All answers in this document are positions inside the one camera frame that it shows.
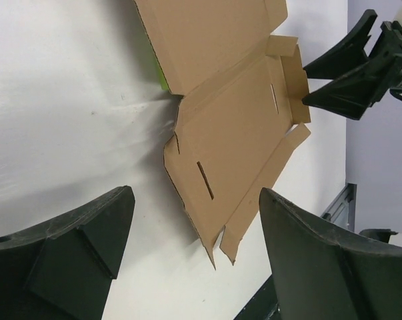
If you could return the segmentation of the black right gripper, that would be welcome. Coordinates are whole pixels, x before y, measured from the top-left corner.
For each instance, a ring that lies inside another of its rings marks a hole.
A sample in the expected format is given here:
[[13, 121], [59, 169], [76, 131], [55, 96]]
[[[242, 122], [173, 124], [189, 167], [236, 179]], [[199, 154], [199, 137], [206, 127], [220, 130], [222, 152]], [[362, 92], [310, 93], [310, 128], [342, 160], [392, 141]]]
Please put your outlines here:
[[375, 10], [367, 9], [340, 42], [304, 66], [309, 79], [332, 80], [306, 95], [304, 105], [359, 120], [386, 93], [402, 102], [402, 25], [381, 24], [367, 62], [364, 48], [376, 18]]

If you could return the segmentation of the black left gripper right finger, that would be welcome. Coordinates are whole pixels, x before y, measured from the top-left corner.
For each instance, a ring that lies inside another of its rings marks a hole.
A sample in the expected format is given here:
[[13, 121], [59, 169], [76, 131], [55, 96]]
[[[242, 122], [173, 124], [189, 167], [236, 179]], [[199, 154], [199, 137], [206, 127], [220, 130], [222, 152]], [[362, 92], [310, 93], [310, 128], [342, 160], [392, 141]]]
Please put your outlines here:
[[402, 319], [402, 247], [343, 229], [268, 188], [259, 212], [283, 319]]

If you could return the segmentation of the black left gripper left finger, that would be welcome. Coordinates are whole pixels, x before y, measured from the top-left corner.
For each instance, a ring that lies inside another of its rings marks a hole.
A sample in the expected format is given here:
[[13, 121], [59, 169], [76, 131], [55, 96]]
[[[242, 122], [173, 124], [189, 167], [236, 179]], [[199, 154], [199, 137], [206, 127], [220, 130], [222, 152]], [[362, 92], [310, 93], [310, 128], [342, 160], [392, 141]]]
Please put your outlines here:
[[100, 319], [123, 259], [129, 186], [0, 237], [0, 319]]

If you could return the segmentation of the brown cardboard box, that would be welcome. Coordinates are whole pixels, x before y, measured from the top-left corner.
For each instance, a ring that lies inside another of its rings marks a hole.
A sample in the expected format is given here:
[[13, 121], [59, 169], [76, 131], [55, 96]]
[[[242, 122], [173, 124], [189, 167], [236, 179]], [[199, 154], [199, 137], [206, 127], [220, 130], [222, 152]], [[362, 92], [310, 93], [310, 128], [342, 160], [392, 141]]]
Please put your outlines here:
[[169, 91], [181, 97], [163, 161], [208, 255], [234, 261], [275, 184], [308, 138], [296, 37], [276, 35], [284, 1], [137, 1]]

